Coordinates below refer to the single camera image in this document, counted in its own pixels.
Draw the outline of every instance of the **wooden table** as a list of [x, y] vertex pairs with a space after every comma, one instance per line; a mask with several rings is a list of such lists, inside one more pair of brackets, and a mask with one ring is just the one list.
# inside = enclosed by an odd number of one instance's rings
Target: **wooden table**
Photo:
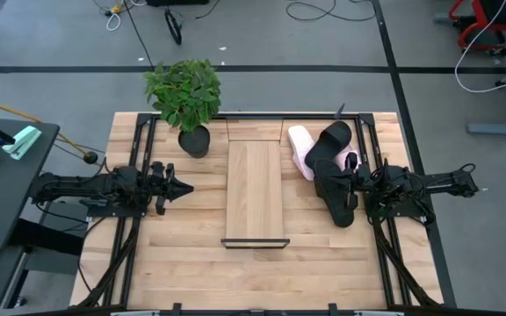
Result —
[[[107, 147], [109, 167], [127, 164], [136, 117], [135, 112], [116, 113]], [[396, 114], [374, 113], [374, 118], [383, 157], [390, 164], [408, 166]], [[358, 149], [355, 127], [347, 122], [353, 131], [351, 145]], [[185, 310], [324, 310], [328, 303], [337, 303], [339, 309], [385, 308], [376, 244], [362, 198], [352, 226], [334, 226], [325, 204], [315, 195], [314, 184], [303, 178], [292, 161], [288, 127], [303, 125], [317, 140], [330, 123], [213, 120], [208, 125], [210, 151], [202, 159], [183, 152], [177, 144], [177, 129], [158, 123], [151, 161], [174, 163], [177, 178], [195, 191], [166, 204], [165, 216], [155, 213], [154, 202], [148, 208], [141, 222], [128, 308], [171, 309], [176, 302]], [[220, 244], [226, 232], [228, 143], [236, 138], [280, 140], [284, 230], [291, 241], [285, 249], [225, 249]], [[366, 147], [372, 148], [369, 139], [365, 130]], [[425, 229], [410, 219], [395, 222], [405, 264], [429, 295], [442, 302]], [[90, 286], [109, 265], [116, 223], [117, 219], [106, 219], [87, 236], [81, 266]], [[400, 303], [391, 264], [390, 273]], [[118, 302], [120, 283], [115, 284], [113, 303]], [[71, 304], [87, 294], [78, 276]]]

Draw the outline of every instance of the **red chair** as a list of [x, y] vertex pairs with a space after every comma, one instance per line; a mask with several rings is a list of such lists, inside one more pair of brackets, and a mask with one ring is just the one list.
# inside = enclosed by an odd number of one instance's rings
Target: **red chair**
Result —
[[[453, 25], [461, 30], [458, 45], [466, 49], [473, 38], [493, 20], [495, 14], [501, 9], [504, 0], [473, 0], [473, 16], [456, 16], [454, 13], [465, 0], [457, 0], [449, 12]], [[489, 51], [491, 54], [506, 56], [506, 4], [495, 22], [484, 32], [487, 41], [482, 40], [484, 35], [473, 44], [472, 49]]]

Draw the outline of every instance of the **green object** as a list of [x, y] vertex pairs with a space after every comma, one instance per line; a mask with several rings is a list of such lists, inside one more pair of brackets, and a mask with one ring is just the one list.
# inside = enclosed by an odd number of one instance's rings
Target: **green object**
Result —
[[169, 69], [160, 63], [155, 72], [144, 74], [148, 80], [146, 95], [157, 101], [154, 109], [162, 119], [183, 132], [192, 132], [206, 124], [220, 108], [220, 81], [209, 60], [180, 61]]
[[42, 135], [42, 132], [32, 126], [23, 128], [13, 138], [15, 144], [3, 146], [5, 153], [10, 154], [11, 158], [20, 160], [34, 142]]

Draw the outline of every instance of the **black desk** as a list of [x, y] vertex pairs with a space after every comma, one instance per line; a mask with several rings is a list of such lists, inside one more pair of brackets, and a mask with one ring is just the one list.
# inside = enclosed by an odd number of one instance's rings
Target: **black desk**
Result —
[[11, 136], [27, 126], [38, 128], [42, 135], [21, 160], [12, 159], [0, 147], [0, 249], [7, 244], [25, 206], [31, 182], [40, 173], [60, 129], [54, 124], [0, 119], [0, 129]]

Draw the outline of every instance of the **green leaves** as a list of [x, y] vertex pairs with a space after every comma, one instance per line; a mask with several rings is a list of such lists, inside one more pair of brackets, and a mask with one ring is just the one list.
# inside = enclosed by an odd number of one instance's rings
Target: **green leaves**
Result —
[[145, 73], [145, 93], [157, 101], [152, 107], [171, 126], [191, 132], [208, 123], [220, 108], [220, 81], [209, 60], [180, 61], [165, 70], [157, 65], [154, 73]]

